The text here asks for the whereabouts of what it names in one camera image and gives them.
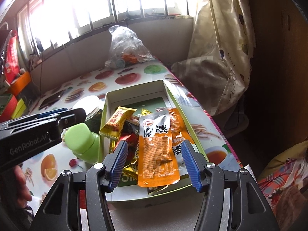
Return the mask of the person's left hand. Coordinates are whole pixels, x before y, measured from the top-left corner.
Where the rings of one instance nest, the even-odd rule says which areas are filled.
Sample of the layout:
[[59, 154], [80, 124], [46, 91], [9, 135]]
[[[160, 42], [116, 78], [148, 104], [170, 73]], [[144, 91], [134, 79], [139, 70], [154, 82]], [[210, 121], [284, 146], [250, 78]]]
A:
[[26, 177], [19, 165], [15, 166], [14, 173], [17, 180], [17, 203], [24, 209], [28, 202], [32, 201], [32, 195], [26, 186]]

